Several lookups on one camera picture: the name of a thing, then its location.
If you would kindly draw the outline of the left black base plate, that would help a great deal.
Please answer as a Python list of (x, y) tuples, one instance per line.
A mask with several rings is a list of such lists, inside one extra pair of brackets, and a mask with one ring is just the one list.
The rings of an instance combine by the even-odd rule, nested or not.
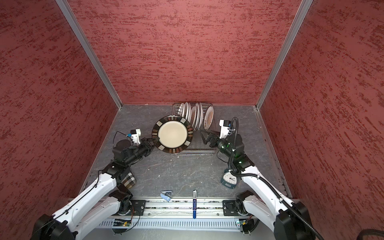
[(142, 216), (146, 207), (146, 200), (129, 200), (121, 202), (117, 212), (119, 216)]

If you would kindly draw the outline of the rearmost brown rim plate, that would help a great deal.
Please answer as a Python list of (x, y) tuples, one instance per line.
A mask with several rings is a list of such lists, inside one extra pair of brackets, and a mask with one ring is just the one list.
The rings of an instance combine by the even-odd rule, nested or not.
[(204, 118), (204, 129), (208, 130), (213, 122), (214, 119), (214, 107), (209, 106), (207, 108), (205, 118)]

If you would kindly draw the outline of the left small circuit board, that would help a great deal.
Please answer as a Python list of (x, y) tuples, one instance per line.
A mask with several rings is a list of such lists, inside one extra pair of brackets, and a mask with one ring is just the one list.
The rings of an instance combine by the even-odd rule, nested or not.
[(111, 228), (112, 232), (115, 235), (122, 235), (131, 228), (132, 222), (132, 220), (115, 219)]

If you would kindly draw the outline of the small circuit board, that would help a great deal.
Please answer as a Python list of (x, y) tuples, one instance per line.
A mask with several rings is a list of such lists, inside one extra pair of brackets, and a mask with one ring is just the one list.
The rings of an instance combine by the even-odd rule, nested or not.
[(254, 219), (250, 220), (239, 220), (238, 221), (238, 227), (240, 232), (244, 234), (250, 235), (251, 232), (255, 229), (256, 222)]
[(131, 228), (132, 222), (132, 220), (115, 219), (111, 228), (112, 232), (115, 235), (122, 235)]

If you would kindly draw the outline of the aluminium front rail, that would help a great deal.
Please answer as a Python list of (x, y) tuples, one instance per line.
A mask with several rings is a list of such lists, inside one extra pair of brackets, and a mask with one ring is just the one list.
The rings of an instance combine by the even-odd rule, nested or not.
[[(146, 207), (142, 218), (152, 219), (192, 219), (193, 218), (193, 199), (192, 198), (173, 198), (170, 202), (162, 198), (141, 198), (132, 200), (146, 200)], [(197, 218), (216, 219), (216, 218), (242, 218), (243, 216), (226, 217), (223, 213), (223, 200), (235, 200), (234, 198), (197, 198)]]

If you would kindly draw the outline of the light blue clip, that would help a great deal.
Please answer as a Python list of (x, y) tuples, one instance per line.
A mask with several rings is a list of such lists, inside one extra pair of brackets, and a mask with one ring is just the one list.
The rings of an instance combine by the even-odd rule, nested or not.
[(173, 194), (173, 191), (161, 191), (161, 198), (164, 199), (165, 201), (167, 202), (170, 202), (171, 201), (171, 196)]

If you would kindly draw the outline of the white plate in rack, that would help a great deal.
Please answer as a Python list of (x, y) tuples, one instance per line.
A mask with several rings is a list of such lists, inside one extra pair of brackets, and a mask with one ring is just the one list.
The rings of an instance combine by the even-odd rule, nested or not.
[(197, 110), (197, 120), (196, 120), (195, 130), (199, 130), (200, 129), (202, 116), (204, 115), (203, 107), (202, 107), (201, 103), (198, 103), (197, 109), (198, 110)]

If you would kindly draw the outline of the blue white striped plate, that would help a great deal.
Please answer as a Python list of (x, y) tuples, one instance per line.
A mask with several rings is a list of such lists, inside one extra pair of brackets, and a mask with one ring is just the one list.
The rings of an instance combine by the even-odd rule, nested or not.
[(182, 117), (182, 118), (185, 116), (185, 104), (184, 103), (180, 104), (179, 109), (177, 111), (177, 115)]

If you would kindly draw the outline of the white watermelon pattern plate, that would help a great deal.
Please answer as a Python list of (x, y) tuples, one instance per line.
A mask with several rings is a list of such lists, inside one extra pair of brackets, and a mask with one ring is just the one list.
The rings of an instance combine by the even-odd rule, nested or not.
[(184, 103), (184, 113), (183, 117), (190, 122), (191, 121), (191, 105), (189, 102)]

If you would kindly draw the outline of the plaid fabric pouch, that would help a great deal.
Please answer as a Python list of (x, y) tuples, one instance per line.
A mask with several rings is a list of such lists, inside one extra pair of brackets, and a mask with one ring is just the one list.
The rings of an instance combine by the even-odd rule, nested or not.
[(135, 184), (137, 183), (137, 180), (135, 179), (132, 172), (129, 172), (121, 181), (121, 184), (126, 189), (131, 189)]

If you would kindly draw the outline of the right small circuit board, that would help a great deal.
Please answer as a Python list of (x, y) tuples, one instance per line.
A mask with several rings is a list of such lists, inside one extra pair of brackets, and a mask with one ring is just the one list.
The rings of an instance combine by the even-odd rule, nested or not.
[(239, 220), (238, 221), (238, 227), (240, 232), (244, 234), (250, 235), (251, 232), (255, 229), (256, 222), (254, 219), (250, 220)]

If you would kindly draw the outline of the green alarm clock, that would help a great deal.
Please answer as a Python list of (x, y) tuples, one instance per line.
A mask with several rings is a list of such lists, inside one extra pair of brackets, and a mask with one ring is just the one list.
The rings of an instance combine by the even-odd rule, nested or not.
[(226, 169), (221, 178), (221, 184), (226, 188), (235, 189), (238, 184), (238, 178), (232, 175), (229, 169)]

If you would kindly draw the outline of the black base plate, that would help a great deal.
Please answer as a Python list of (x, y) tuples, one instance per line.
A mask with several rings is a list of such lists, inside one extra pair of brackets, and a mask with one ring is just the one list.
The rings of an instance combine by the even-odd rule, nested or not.
[(129, 200), (121, 202), (117, 212), (119, 216), (142, 216), (146, 207), (146, 200)]
[(223, 213), (226, 217), (249, 216), (238, 200), (223, 200)]

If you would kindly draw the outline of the right aluminium corner post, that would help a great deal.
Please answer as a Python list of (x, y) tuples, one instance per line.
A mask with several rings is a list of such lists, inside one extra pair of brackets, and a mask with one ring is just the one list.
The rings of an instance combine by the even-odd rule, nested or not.
[(264, 101), (266, 100), (266, 97), (268, 95), (268, 92), (270, 91), (274, 81), (275, 81), (275, 78), (277, 77), (278, 73), (279, 73), (279, 70), (281, 68), (281, 66), (283, 65), (283, 62), (300, 30), (300, 27), (311, 7), (313, 3), (313, 0), (302, 0), (301, 1), (301, 4), (299, 5), (299, 8), (297, 10), (297, 13), (293, 19), (293, 22), (290, 26), (290, 29), (286, 35), (286, 38), (282, 44), (282, 47), (279, 51), (279, 54), (276, 58), (276, 61), (272, 67), (272, 70), (270, 72), (270, 75), (266, 81), (266, 84), (262, 90), (262, 93), (257, 101), (257, 104), (256, 104), (256, 110), (257, 111), (260, 111), (260, 109), (262, 108), (262, 105), (264, 103)]

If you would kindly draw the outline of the left aluminium corner post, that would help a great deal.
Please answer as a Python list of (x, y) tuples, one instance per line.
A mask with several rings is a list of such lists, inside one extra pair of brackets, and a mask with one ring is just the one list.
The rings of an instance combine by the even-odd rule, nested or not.
[(108, 93), (110, 94), (111, 98), (115, 102), (117, 108), (120, 110), (123, 107), (123, 102), (121, 101), (120, 97), (118, 96), (118, 93), (116, 92), (112, 82), (110, 81), (110, 78), (108, 77), (106, 71), (104, 70), (99, 58), (97, 57), (95, 51), (93, 50), (88, 38), (86, 37), (80, 23), (75, 17), (75, 14), (73, 13), (68, 1), (65, 0), (56, 0), (57, 5), (59, 6), (61, 12), (63, 13), (65, 19), (69, 23), (72, 31), (74, 32), (75, 36), (77, 37), (78, 41), (80, 42), (81, 46), (83, 47), (85, 53), (87, 54), (89, 60), (91, 61), (93, 67), (95, 68), (96, 72), (98, 73), (99, 77), (101, 78), (104, 86), (106, 87)]

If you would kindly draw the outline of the blue marker pen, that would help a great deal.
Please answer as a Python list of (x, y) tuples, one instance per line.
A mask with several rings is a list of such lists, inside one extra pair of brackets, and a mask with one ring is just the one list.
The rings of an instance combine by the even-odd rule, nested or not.
[(197, 217), (197, 190), (193, 190), (193, 219)]

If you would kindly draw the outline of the brown patterned plate in rack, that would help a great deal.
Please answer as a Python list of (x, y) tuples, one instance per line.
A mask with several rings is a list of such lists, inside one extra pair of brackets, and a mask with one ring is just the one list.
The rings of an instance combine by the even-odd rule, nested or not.
[(195, 121), (197, 117), (197, 107), (196, 104), (191, 108), (191, 126), (194, 129), (195, 128)]

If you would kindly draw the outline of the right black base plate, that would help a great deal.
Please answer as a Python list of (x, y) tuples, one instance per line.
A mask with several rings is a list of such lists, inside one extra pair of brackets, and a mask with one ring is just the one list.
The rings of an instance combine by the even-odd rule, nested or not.
[(223, 200), (223, 213), (226, 217), (249, 216), (238, 200)]

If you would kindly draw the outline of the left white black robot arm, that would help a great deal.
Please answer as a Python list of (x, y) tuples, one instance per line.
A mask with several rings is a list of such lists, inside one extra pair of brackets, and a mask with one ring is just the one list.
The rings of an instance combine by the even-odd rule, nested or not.
[(128, 139), (119, 141), (113, 147), (113, 160), (97, 179), (51, 216), (42, 215), (34, 224), (31, 238), (82, 240), (106, 218), (131, 212), (130, 167), (149, 156), (158, 141), (157, 137), (143, 138), (138, 146)]

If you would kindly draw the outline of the aluminium corner post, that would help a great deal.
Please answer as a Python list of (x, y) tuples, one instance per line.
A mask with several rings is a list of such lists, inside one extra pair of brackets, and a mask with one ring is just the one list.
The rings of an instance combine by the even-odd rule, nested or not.
[(65, 0), (56, 0), (57, 5), (59, 6), (61, 12), (63, 13), (65, 19), (69, 23), (72, 31), (74, 32), (75, 36), (77, 37), (78, 41), (80, 42), (81, 46), (83, 47), (85, 53), (87, 54), (89, 60), (91, 61), (93, 67), (95, 68), (96, 72), (98, 73), (99, 77), (101, 78), (104, 86), (106, 87), (108, 93), (110, 94), (111, 98), (115, 102), (117, 108), (120, 110), (123, 107), (123, 102), (121, 101), (120, 97), (118, 96), (118, 93), (116, 92), (112, 82), (110, 81), (110, 78), (108, 77), (106, 71), (104, 70), (99, 58), (97, 57), (95, 51), (93, 50), (88, 38), (86, 37), (80, 23), (75, 17), (75, 14), (73, 13), (68, 1)]
[(262, 90), (262, 93), (257, 101), (257, 104), (256, 104), (256, 110), (257, 111), (260, 111), (260, 109), (262, 108), (262, 105), (264, 103), (264, 101), (266, 100), (266, 97), (268, 95), (268, 92), (270, 91), (274, 81), (275, 81), (275, 78), (277, 77), (278, 73), (279, 73), (279, 70), (281, 68), (281, 66), (283, 65), (283, 62), (300, 30), (300, 27), (311, 7), (313, 3), (313, 0), (302, 0), (301, 1), (301, 4), (299, 5), (299, 8), (297, 10), (297, 13), (293, 19), (293, 22), (290, 26), (290, 29), (286, 35), (286, 38), (282, 44), (282, 47), (279, 51), (279, 54), (276, 58), (276, 61), (272, 67), (272, 70), (270, 72), (270, 75), (266, 81), (266, 84)]

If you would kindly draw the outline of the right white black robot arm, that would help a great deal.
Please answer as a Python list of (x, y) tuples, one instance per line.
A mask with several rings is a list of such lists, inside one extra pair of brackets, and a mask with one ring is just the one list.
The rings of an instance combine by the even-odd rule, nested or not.
[(229, 158), (228, 174), (241, 179), (252, 188), (252, 194), (238, 196), (240, 210), (255, 216), (266, 225), (277, 240), (321, 240), (313, 227), (307, 207), (294, 202), (275, 188), (245, 154), (240, 135), (232, 134), (225, 139), (215, 131), (202, 130), (204, 144)]

